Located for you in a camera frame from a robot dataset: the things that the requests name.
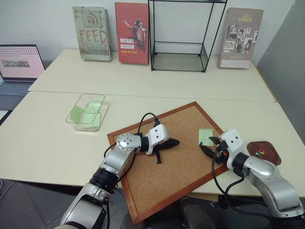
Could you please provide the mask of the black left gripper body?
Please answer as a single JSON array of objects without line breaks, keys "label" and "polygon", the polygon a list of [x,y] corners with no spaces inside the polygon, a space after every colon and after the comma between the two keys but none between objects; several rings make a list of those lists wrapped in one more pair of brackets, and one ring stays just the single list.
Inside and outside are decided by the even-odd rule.
[{"label": "black left gripper body", "polygon": [[163,143],[159,143],[154,147],[155,151],[164,150],[164,149],[170,149],[172,148],[172,139],[169,138],[167,141]]}]

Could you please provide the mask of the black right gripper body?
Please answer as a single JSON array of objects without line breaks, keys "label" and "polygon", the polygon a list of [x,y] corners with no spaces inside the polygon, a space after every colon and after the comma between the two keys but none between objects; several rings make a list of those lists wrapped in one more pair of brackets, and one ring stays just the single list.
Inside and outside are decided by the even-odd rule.
[{"label": "black right gripper body", "polygon": [[218,164],[222,163],[225,165],[227,163],[229,157],[227,148],[227,143],[225,141],[222,141],[215,149],[215,160]]}]

